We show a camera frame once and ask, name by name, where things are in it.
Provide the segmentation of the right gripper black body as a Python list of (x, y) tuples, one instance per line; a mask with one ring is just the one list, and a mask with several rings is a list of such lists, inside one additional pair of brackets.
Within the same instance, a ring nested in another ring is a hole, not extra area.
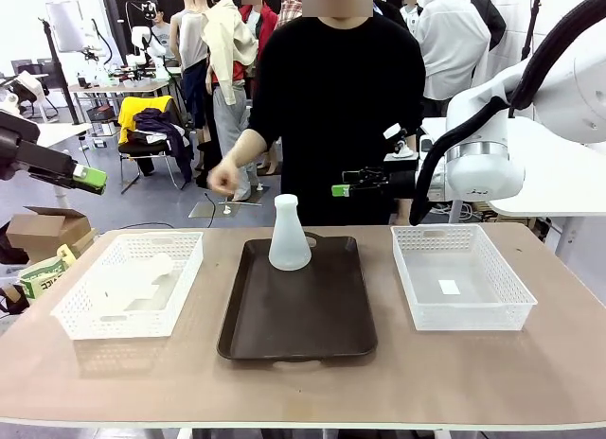
[(404, 170), (386, 174), (381, 191), (389, 198), (413, 198), (416, 192), (416, 172)]

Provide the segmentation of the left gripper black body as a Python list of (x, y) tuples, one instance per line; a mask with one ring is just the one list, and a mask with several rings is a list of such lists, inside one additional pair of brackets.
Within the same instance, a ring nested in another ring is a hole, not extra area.
[(76, 162), (62, 152), (37, 144), (39, 127), (21, 116), (1, 113), (1, 179), (25, 170), (39, 180), (72, 180)]

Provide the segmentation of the person's right hand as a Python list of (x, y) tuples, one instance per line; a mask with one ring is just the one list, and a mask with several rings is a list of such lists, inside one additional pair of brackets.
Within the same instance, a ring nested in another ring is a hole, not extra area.
[(239, 168), (230, 157), (225, 157), (208, 174), (209, 189), (223, 195), (233, 196), (239, 185)]

